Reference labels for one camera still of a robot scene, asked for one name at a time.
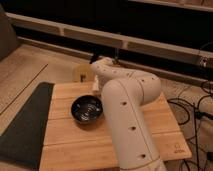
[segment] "small wooden block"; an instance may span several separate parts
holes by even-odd
[[[91,70],[90,64],[81,64],[73,70],[74,82],[88,82],[94,81],[95,74]]]

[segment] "wooden board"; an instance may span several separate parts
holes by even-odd
[[[92,94],[92,82],[56,84],[49,111],[40,170],[92,170],[117,167],[104,117],[79,125],[70,115],[72,102]],[[182,132],[163,94],[141,110],[163,160],[191,157]]]

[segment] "cable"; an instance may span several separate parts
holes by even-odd
[[[177,106],[181,107],[182,109],[184,109],[184,111],[187,114],[187,119],[185,121],[183,121],[183,122],[178,122],[178,125],[185,125],[186,123],[188,123],[190,121],[190,113],[182,104],[175,103],[175,102],[172,102],[172,101],[168,101],[168,102],[171,103],[171,104],[174,104],[174,105],[177,105]]]
[[[174,100],[177,100],[178,102],[182,101],[186,104],[188,104],[190,107],[194,108],[193,104],[191,104],[190,102],[188,102],[187,100],[185,99],[181,99],[181,98],[171,98],[171,99],[168,99],[167,101],[170,102],[170,101],[174,101]]]
[[[196,129],[197,133],[198,133],[198,131],[200,130],[201,123],[202,123],[202,120],[200,120],[200,123],[199,123],[199,125],[198,125],[198,127],[197,127],[197,129]],[[193,136],[190,137],[190,138],[187,138],[186,141],[190,141],[190,140],[192,140],[192,139],[194,139],[194,138],[195,138],[195,135],[193,135]]]
[[[201,83],[201,89],[205,92],[205,93],[207,93],[207,94],[209,94],[209,95],[212,95],[213,96],[213,86],[212,86],[212,83],[211,83],[211,81],[204,81],[204,82],[202,82]]]

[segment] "black cable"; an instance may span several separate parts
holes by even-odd
[[[196,129],[197,133],[198,133],[198,131],[200,130],[201,123],[202,123],[202,120],[200,120],[200,123],[199,123],[199,125],[198,125],[198,127],[197,127],[197,129]],[[195,135],[193,135],[193,136],[190,137],[190,138],[187,138],[186,141],[190,141],[190,140],[192,140],[192,139],[194,139],[194,138],[195,138]]]
[[[211,95],[206,95],[206,96],[203,96],[199,99],[198,103],[197,103],[197,108],[200,109],[200,103],[205,99],[205,98],[208,98],[208,97],[212,97]]]
[[[186,123],[188,123],[190,121],[190,113],[182,104],[179,104],[179,103],[176,103],[176,102],[172,102],[172,101],[168,101],[168,102],[171,103],[171,104],[174,104],[174,105],[177,105],[177,106],[181,107],[182,109],[184,109],[184,111],[187,114],[187,119],[185,121],[183,121],[183,122],[178,122],[178,125],[185,125]]]
[[[191,142],[191,140],[188,140],[187,142],[189,142],[190,144],[196,146],[196,144],[193,143],[193,142]],[[199,148],[200,151],[202,151],[203,153],[207,154],[207,151],[205,151],[203,148],[201,148],[201,147],[199,147],[199,146],[198,146],[198,148]]]
[[[206,162],[205,162],[205,164],[204,164],[203,171],[206,171],[207,165],[208,165],[208,159],[206,159]]]
[[[184,164],[186,165],[187,170],[190,171],[190,167],[189,167],[189,164],[187,163],[187,161],[186,161],[186,160],[183,160],[183,162],[184,162]]]
[[[204,81],[204,82],[202,82],[201,83],[201,89],[205,92],[205,93],[207,93],[207,94],[209,94],[209,95],[212,95],[213,96],[213,86],[212,86],[212,83],[211,83],[211,81],[209,81],[209,80],[207,80],[207,81]]]
[[[200,171],[200,160],[199,160],[199,150],[198,150],[198,137],[197,137],[197,119],[195,116],[196,111],[194,110],[194,132],[195,132],[195,147],[196,147],[196,159],[197,159],[197,170]]]
[[[174,100],[177,100],[178,102],[182,101],[182,102],[188,104],[189,106],[191,106],[192,108],[194,108],[193,104],[191,104],[190,102],[188,102],[187,100],[182,99],[182,98],[171,98],[171,99],[168,99],[167,101],[170,102],[170,101],[174,101]]]
[[[197,166],[197,163],[196,163],[196,162],[194,162],[194,161],[186,160],[186,162],[187,162],[188,164],[192,164],[192,165]]]

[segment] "wire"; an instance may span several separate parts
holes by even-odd
[[[172,101],[168,101],[169,103],[171,104],[174,104],[174,105],[177,105],[179,107],[181,107],[182,109],[184,109],[184,111],[186,112],[187,114],[187,119],[183,122],[178,122],[178,125],[185,125],[186,123],[188,123],[190,121],[190,113],[189,111],[186,109],[186,107],[184,107],[182,104],[180,103],[176,103],[176,102],[172,102]]]
[[[202,82],[201,83],[201,89],[205,92],[205,93],[207,93],[207,94],[209,94],[209,95],[212,95],[213,96],[213,86],[212,86],[212,82],[211,81],[204,81],[204,82]]]
[[[205,170],[206,170],[207,165],[208,165],[208,159],[206,159],[206,162],[205,162],[205,165],[204,165],[203,171],[205,171]]]
[[[196,144],[191,142],[191,140],[188,140],[187,142],[189,142],[190,144],[196,146]],[[202,151],[203,153],[207,154],[207,151],[205,151],[203,148],[201,148],[201,147],[198,147],[198,148],[199,148],[200,151]]]
[[[201,98],[199,99],[199,101],[198,101],[198,103],[197,103],[197,109],[200,109],[200,104],[201,104],[201,102],[202,102],[204,99],[208,98],[208,97],[212,97],[212,96],[211,96],[211,95],[206,95],[206,96],[203,96],[203,97],[201,97]]]
[[[199,125],[198,125],[198,127],[197,127],[197,129],[196,129],[197,133],[198,133],[198,131],[200,130],[201,123],[202,123],[202,120],[200,120],[200,123],[199,123]],[[190,140],[192,140],[192,139],[194,139],[194,138],[195,138],[195,135],[193,135],[193,136],[190,137],[190,138],[187,138],[186,141],[190,141]]]
[[[194,108],[193,104],[191,104],[190,102],[188,102],[187,100],[182,99],[182,98],[171,98],[171,99],[168,99],[167,101],[170,103],[170,101],[174,101],[174,100],[177,100],[179,103],[182,101],[182,102],[186,103],[187,105],[189,105],[190,107]]]

